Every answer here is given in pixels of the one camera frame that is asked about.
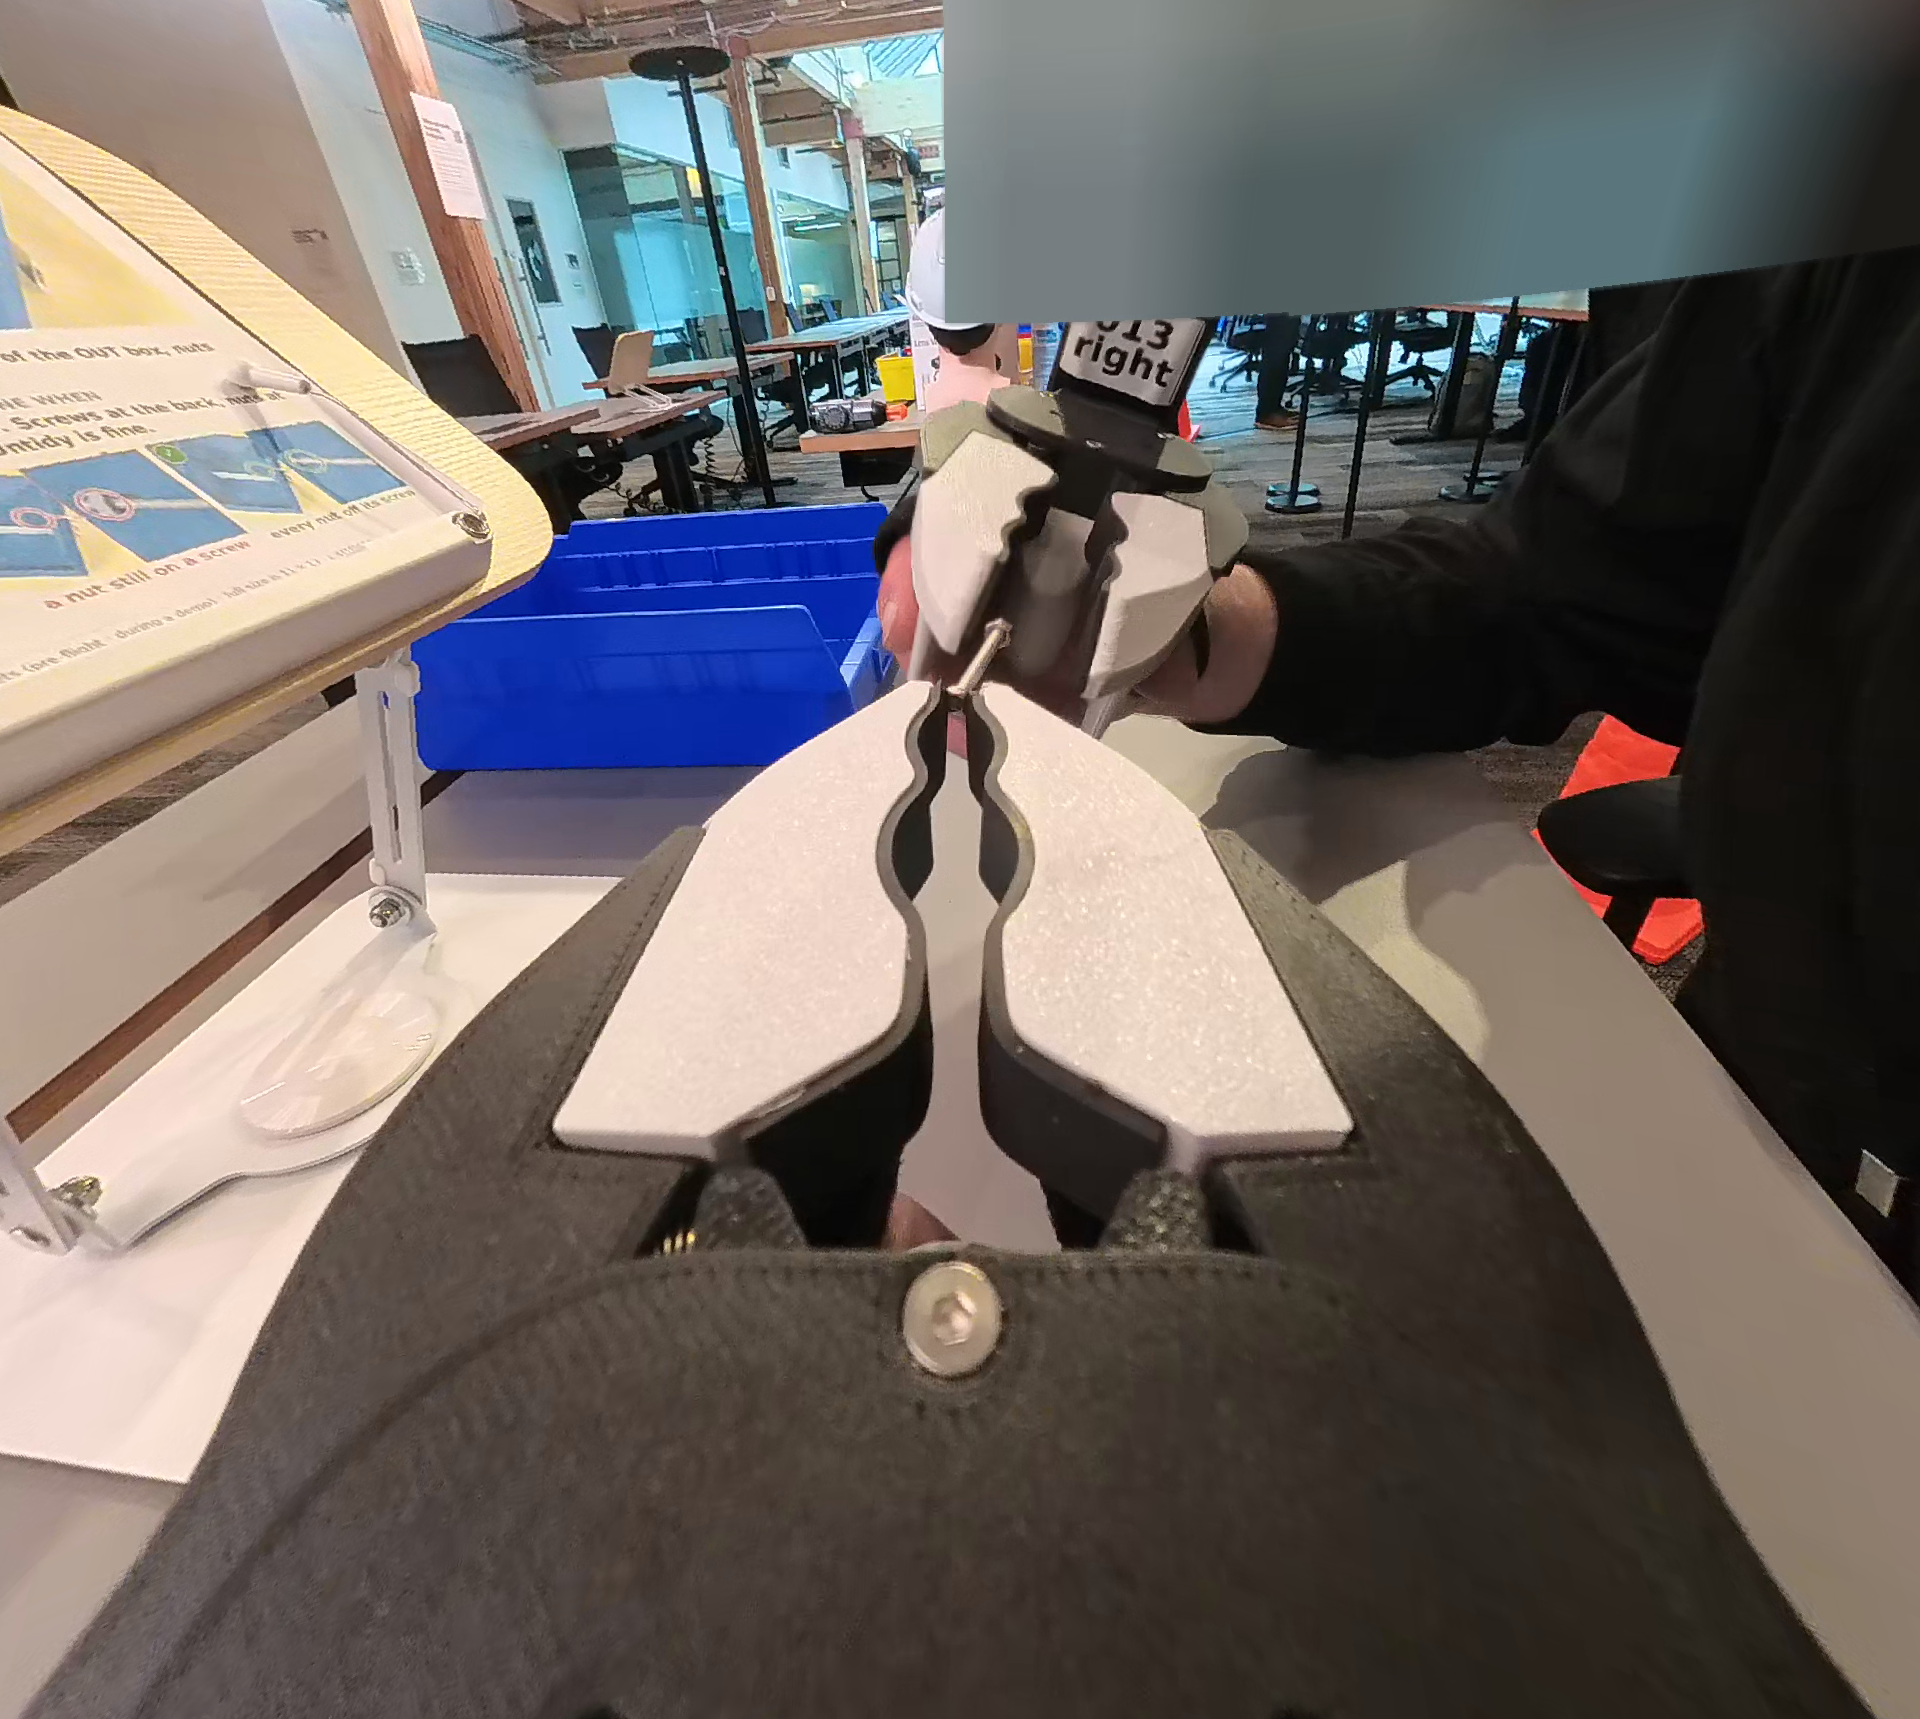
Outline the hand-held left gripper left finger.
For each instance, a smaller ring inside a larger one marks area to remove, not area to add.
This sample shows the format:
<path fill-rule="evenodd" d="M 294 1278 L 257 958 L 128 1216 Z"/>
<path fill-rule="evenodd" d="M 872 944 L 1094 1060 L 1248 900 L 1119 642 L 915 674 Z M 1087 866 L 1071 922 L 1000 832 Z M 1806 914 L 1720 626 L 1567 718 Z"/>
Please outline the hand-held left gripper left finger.
<path fill-rule="evenodd" d="M 826 1248 L 881 1238 L 934 1082 L 927 946 L 942 694 L 797 746 L 701 828 L 561 1098 L 569 1150 L 752 1166 Z"/>

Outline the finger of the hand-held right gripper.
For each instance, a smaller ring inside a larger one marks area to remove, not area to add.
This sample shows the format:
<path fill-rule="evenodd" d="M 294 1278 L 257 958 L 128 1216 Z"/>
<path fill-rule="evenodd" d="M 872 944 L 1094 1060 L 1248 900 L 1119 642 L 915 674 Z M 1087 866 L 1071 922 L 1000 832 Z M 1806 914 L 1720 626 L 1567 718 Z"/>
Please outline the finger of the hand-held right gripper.
<path fill-rule="evenodd" d="M 1195 496 L 1116 496 L 1097 518 L 1051 512 L 1026 544 L 1026 684 L 1084 728 L 1155 674 L 1213 584 Z"/>
<path fill-rule="evenodd" d="M 913 680 L 978 650 L 1014 536 L 1056 484 L 1044 458 L 991 434 L 964 436 L 923 472 L 912 520 Z"/>

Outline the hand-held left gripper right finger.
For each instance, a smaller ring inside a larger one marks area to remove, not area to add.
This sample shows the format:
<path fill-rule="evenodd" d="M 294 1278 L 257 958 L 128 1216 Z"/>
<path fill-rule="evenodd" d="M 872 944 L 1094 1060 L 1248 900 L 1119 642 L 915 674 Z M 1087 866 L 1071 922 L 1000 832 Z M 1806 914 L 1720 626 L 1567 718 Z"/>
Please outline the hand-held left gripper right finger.
<path fill-rule="evenodd" d="M 1139 1176 L 1325 1156 L 1353 1118 L 1209 832 L 1005 684 L 968 702 L 978 1102 L 996 1148 L 1097 1236 Z"/>

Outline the blue plastic bin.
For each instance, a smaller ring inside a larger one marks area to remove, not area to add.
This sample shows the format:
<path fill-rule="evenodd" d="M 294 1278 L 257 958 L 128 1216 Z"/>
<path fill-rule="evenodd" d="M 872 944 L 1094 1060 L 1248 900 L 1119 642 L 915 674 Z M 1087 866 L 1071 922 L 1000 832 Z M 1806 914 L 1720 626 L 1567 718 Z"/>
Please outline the blue plastic bin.
<path fill-rule="evenodd" d="M 766 766 L 893 682 L 874 502 L 581 522 L 420 640 L 434 772 Z"/>

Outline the person's right forearm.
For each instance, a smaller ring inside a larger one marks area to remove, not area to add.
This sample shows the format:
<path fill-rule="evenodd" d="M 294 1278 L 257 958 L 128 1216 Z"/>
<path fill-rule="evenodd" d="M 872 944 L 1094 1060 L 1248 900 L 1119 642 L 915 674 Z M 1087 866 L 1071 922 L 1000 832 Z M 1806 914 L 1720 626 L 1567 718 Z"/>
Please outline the person's right forearm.
<path fill-rule="evenodd" d="M 1730 534 L 1620 446 L 1556 436 L 1463 522 L 1262 556 L 1275 636 L 1225 720 L 1368 758 L 1550 744 L 1604 714 L 1675 746 L 1730 568 Z"/>

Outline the wooden office desk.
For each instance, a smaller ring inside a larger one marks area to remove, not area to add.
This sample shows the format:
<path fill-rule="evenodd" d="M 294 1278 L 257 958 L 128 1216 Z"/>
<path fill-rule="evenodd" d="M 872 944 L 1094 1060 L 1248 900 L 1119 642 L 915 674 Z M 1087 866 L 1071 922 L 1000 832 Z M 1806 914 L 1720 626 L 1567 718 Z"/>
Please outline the wooden office desk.
<path fill-rule="evenodd" d="M 691 448 L 722 430 L 709 410 L 723 400 L 719 390 L 634 392 L 595 404 L 494 412 L 457 422 L 533 486 L 553 534 L 564 534 L 581 522 L 581 498 L 619 484 L 624 468 L 635 460 L 651 462 L 653 492 L 667 514 L 697 512 Z"/>

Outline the person's right hand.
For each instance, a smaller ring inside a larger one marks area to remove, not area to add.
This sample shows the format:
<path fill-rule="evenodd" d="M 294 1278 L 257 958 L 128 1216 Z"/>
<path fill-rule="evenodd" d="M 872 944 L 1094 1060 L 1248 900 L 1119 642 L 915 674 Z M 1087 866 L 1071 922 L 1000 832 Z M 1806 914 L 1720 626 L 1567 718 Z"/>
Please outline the person's right hand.
<path fill-rule="evenodd" d="M 879 642 L 901 670 L 912 668 L 918 596 L 910 540 L 900 536 L 877 574 Z M 1277 598 L 1262 574 L 1242 562 L 1211 586 L 1186 636 L 1163 662 L 1116 704 L 1111 724 L 1128 716 L 1180 724 L 1225 724 L 1254 700 L 1280 632 Z"/>

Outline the white board stand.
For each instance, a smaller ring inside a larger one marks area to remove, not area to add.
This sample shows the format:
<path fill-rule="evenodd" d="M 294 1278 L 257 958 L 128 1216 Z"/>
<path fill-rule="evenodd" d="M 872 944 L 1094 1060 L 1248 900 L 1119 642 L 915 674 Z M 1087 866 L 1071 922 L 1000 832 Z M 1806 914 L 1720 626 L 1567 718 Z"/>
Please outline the white board stand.
<path fill-rule="evenodd" d="M 365 940 L 315 996 L 216 1056 L 212 1110 L 183 1116 L 131 1176 L 50 1186 L 6 1130 L 1 1226 L 30 1252 L 128 1252 L 223 1186 L 347 1156 L 437 1050 L 450 988 L 430 964 L 420 668 L 398 650 L 351 684 L 372 842 Z"/>

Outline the wooden tilted board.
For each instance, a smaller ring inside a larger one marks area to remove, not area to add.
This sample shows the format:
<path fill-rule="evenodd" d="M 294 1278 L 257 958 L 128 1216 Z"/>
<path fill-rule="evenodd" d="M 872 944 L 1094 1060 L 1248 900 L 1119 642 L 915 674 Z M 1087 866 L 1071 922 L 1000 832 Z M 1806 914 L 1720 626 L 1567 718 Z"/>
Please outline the wooden tilted board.
<path fill-rule="evenodd" d="M 12 854 L 512 590 L 552 526 L 183 201 L 1 131 Z"/>

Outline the orange traffic cone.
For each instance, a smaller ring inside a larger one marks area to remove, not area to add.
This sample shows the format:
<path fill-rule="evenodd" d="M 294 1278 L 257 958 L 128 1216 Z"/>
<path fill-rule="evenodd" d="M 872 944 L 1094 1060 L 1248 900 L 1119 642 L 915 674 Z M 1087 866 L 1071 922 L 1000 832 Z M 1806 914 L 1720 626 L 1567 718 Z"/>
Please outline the orange traffic cone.
<path fill-rule="evenodd" d="M 1576 754 L 1556 802 L 1665 778 L 1677 760 L 1677 748 L 1648 740 L 1620 720 L 1602 718 Z M 1691 964 L 1688 954 L 1705 932 L 1699 910 L 1689 898 L 1657 898 L 1646 908 L 1629 946 L 1648 974 L 1677 978 Z"/>

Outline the white paper notice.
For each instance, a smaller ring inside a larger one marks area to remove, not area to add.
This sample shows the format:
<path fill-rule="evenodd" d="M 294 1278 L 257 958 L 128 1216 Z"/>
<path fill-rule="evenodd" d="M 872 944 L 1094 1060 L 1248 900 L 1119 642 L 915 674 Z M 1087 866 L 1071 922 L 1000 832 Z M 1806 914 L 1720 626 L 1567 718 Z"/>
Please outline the white paper notice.
<path fill-rule="evenodd" d="M 420 93 L 411 93 L 409 103 L 444 217 L 485 221 L 488 203 L 459 115 Z"/>

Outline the person in black sleeve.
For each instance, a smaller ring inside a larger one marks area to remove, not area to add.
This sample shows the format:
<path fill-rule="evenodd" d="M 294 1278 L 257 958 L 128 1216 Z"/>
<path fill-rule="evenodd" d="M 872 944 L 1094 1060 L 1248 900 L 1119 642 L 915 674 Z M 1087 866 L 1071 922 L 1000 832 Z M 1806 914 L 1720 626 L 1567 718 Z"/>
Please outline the person in black sleeve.
<path fill-rule="evenodd" d="M 1696 1034 L 1915 1296 L 1915 249 L 1696 279 L 1543 462 L 1684 750 Z"/>

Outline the printed instruction sheet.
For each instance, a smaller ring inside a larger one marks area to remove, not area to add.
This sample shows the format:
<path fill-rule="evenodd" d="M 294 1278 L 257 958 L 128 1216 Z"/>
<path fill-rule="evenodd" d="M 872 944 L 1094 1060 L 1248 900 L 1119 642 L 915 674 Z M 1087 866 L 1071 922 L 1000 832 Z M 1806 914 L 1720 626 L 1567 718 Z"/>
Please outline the printed instruction sheet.
<path fill-rule="evenodd" d="M 387 628 L 488 574 L 434 408 L 192 207 L 4 115 L 4 708 L 232 640 Z"/>

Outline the wooden support post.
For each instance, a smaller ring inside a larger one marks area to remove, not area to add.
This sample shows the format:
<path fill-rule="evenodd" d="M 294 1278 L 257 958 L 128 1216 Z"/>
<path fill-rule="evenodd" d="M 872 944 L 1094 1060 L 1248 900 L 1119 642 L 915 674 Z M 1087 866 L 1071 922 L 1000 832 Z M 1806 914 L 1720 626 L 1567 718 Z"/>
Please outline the wooden support post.
<path fill-rule="evenodd" d="M 766 169 L 766 143 L 755 99 L 755 79 L 744 43 L 731 43 L 727 53 L 725 89 L 741 189 L 749 215 L 753 259 L 764 293 L 766 335 L 772 341 L 783 341 L 793 331 L 787 313 L 787 269 L 777 207 Z"/>
<path fill-rule="evenodd" d="M 459 331 L 485 341 L 524 412 L 532 412 L 540 406 L 540 392 L 510 297 L 494 265 L 485 221 L 444 217 L 420 141 L 411 93 L 440 101 L 440 87 L 414 5 L 346 0 L 346 9 Z"/>

